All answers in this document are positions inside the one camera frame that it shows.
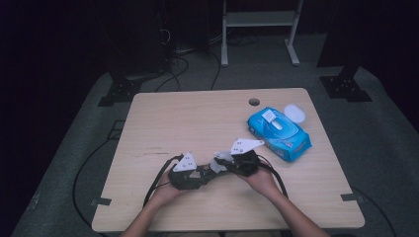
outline white metal stand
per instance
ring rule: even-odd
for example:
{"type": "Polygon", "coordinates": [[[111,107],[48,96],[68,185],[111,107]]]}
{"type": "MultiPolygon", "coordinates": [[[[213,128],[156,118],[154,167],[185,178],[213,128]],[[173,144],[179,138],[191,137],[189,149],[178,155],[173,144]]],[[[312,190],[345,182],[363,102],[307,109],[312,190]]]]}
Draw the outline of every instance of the white metal stand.
{"type": "Polygon", "coordinates": [[[303,0],[298,0],[295,11],[283,12],[238,12],[227,13],[226,0],[223,1],[222,11],[222,45],[221,45],[221,65],[228,66],[227,55],[227,28],[228,27],[273,27],[290,26],[290,38],[285,39],[286,47],[289,52],[293,66],[299,66],[299,60],[293,49],[293,39],[296,27],[301,14],[303,0]]]}

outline person's right arm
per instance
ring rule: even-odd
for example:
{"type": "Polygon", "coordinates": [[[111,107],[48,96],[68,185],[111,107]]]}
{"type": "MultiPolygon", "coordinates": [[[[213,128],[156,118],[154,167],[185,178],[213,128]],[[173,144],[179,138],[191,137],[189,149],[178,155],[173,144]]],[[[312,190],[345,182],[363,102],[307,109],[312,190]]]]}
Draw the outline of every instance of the person's right arm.
{"type": "Polygon", "coordinates": [[[281,193],[270,171],[260,168],[256,174],[250,177],[239,177],[274,205],[283,216],[294,237],[329,236],[281,193]]]}

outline table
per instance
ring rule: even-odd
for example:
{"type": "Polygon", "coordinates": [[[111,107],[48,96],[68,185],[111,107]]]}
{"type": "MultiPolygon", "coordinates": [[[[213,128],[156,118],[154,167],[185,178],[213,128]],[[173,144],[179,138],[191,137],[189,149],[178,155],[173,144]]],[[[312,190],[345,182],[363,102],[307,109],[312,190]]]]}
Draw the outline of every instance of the table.
{"type": "Polygon", "coordinates": [[[222,44],[221,65],[228,66],[227,28],[229,27],[291,27],[290,37],[285,39],[287,51],[293,66],[299,66],[299,60],[293,49],[293,39],[298,26],[303,0],[298,0],[295,11],[269,12],[227,12],[227,0],[222,5],[222,44]]]}
{"type": "MultiPolygon", "coordinates": [[[[236,138],[251,138],[247,119],[270,106],[297,104],[306,113],[301,127],[312,147],[293,163],[267,147],[255,149],[282,176],[290,200],[322,228],[358,228],[365,223],[308,93],[301,88],[137,94],[112,163],[93,229],[123,231],[141,211],[156,174],[169,158],[191,151],[206,164],[236,138]],[[251,106],[250,99],[259,106],[251,106]]],[[[235,231],[287,229],[281,215],[233,174],[180,196],[155,217],[151,231],[235,231]]]]}

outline blue wipes package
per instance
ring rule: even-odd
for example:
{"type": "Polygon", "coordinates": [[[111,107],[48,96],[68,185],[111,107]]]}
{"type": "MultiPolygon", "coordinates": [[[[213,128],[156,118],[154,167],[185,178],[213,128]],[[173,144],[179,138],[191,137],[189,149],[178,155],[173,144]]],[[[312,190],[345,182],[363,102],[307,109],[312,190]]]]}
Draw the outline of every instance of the blue wipes package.
{"type": "Polygon", "coordinates": [[[252,115],[247,123],[249,131],[285,161],[294,161],[311,147],[308,134],[273,108],[267,107],[252,115]]]}

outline forearm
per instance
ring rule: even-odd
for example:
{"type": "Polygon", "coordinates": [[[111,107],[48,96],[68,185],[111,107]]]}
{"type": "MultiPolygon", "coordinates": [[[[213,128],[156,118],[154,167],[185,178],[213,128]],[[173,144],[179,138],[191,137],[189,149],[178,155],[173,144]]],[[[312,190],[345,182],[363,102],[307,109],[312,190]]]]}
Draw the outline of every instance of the forearm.
{"type": "Polygon", "coordinates": [[[143,237],[146,236],[148,228],[160,209],[161,204],[152,200],[142,209],[131,225],[121,235],[122,237],[143,237]]]}
{"type": "Polygon", "coordinates": [[[266,198],[281,213],[290,231],[295,237],[303,236],[329,236],[317,224],[302,213],[287,197],[279,190],[273,190],[266,198]]]}

